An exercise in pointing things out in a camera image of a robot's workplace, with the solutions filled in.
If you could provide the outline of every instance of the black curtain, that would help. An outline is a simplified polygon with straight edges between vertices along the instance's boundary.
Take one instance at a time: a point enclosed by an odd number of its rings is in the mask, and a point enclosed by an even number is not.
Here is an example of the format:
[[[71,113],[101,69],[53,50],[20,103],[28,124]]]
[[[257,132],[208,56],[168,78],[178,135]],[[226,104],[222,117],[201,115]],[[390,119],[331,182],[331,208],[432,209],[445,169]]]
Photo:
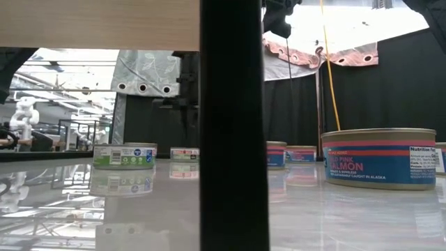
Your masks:
[[[289,79],[266,82],[264,95],[268,140],[317,146],[315,75],[293,79],[292,87]],[[198,127],[189,125],[186,136],[180,112],[160,109],[153,99],[127,97],[124,142],[158,143],[160,155],[169,154],[171,147],[198,147]]]
[[[426,29],[378,43],[379,65],[332,64],[342,130],[431,128],[446,142],[446,55]],[[321,66],[325,131],[337,129],[326,64]]]
[[[316,76],[265,82],[266,139],[317,146]]]

